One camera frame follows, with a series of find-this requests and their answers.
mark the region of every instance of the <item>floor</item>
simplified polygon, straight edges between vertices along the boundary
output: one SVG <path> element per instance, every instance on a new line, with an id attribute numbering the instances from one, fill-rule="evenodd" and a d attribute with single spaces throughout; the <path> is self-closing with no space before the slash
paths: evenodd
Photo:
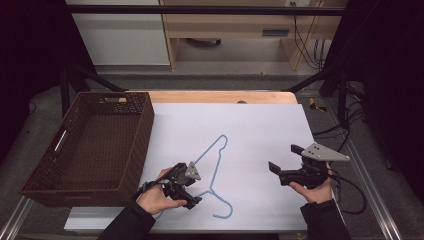
<path id="1" fill-rule="evenodd" d="M 238 40 L 222 39 L 219 46 L 208 42 L 184 40 L 178 53 L 174 72 L 162 67 L 140 67 L 138 69 L 122 67 L 121 69 L 100 69 L 102 76 L 109 81 L 130 89 L 206 89 L 206 90 L 274 90 L 287 89 L 306 79 L 317 70 L 306 64 L 299 71 L 291 71 L 278 40 Z M 89 82 L 94 89 L 102 87 Z M 320 98 L 317 94 L 321 83 L 315 83 L 297 94 L 303 105 L 306 117 L 313 133 L 328 129 L 337 124 L 334 119 L 336 96 Z M 32 99 L 33 113 L 27 119 L 24 128 L 7 159 L 0 168 L 0 226 L 4 226 L 12 215 L 20 195 L 17 193 L 25 183 L 38 159 L 42 156 L 51 136 L 60 124 L 60 92 L 57 87 L 41 93 Z M 321 111 L 310 107 L 310 97 L 314 97 L 316 106 L 326 107 Z M 348 97 L 350 113 L 359 110 L 351 118 L 351 130 L 348 142 L 341 149 L 344 154 L 352 150 L 364 164 L 375 188 L 381 196 L 393 219 L 395 229 L 402 237 L 385 236 L 379 224 L 378 209 L 368 204 L 366 211 L 360 215 L 343 213 L 349 232 L 353 239 L 424 239 L 424 208 L 416 199 L 406 183 L 403 174 L 386 168 L 384 155 L 376 142 L 366 116 L 361 114 L 360 104 L 352 96 Z M 336 128 L 328 134 L 319 135 L 316 141 L 332 149 L 338 149 L 343 142 L 343 129 Z M 361 184 L 354 164 L 335 163 L 342 176 Z M 355 211 L 361 207 L 362 198 L 357 190 L 343 185 L 341 205 L 343 209 Z M 19 232 L 19 239 L 36 239 L 33 233 L 66 234 L 63 224 L 69 209 L 47 209 L 34 203 Z M 298 239 L 295 233 L 280 239 Z"/>

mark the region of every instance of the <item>power outlet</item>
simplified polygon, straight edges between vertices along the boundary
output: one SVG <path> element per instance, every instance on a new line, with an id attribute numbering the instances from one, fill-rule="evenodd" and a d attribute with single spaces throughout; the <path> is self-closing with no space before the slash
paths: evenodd
<path id="1" fill-rule="evenodd" d="M 309 7 L 311 0 L 286 0 L 284 7 Z"/>

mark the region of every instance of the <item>person's left hand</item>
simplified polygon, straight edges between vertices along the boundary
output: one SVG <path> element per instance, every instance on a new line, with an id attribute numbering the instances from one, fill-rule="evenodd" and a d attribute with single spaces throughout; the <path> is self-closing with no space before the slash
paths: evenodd
<path id="1" fill-rule="evenodd" d="M 168 172 L 170 168 L 163 169 L 159 177 Z M 168 208 L 178 208 L 187 204 L 186 200 L 171 200 L 165 197 L 163 193 L 162 185 L 157 184 L 147 190 L 147 192 L 141 194 L 137 199 L 137 204 L 142 207 L 146 212 L 155 215 L 162 211 L 165 211 Z"/>

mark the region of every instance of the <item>hand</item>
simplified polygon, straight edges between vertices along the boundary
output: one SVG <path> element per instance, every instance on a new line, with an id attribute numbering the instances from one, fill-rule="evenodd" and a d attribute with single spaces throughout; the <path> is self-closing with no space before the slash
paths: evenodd
<path id="1" fill-rule="evenodd" d="M 332 171 L 328 163 L 327 168 L 329 169 L 328 173 L 331 174 Z M 331 195 L 331 178 L 327 178 L 327 180 L 325 180 L 320 186 L 314 189 L 304 188 L 302 185 L 295 182 L 291 182 L 289 186 L 297 193 L 305 197 L 308 203 L 316 202 L 320 204 L 333 198 Z"/>
<path id="2" fill-rule="evenodd" d="M 163 169 L 158 178 L 168 172 L 170 168 Z M 142 207 L 146 212 L 155 215 L 168 208 L 178 208 L 187 204 L 186 200 L 171 200 L 165 197 L 162 186 L 157 184 L 141 194 L 137 199 L 137 204 Z"/>

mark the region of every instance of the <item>black sleeve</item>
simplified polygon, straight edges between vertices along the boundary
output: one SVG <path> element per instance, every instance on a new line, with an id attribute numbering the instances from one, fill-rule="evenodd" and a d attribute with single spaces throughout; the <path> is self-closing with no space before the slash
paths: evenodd
<path id="1" fill-rule="evenodd" d="M 308 225 L 308 240 L 351 239 L 334 199 L 320 204 L 308 203 L 300 210 Z"/>
<path id="2" fill-rule="evenodd" d="M 152 229 L 156 220 L 136 202 L 125 207 L 107 226 L 98 240 L 143 239 Z"/>

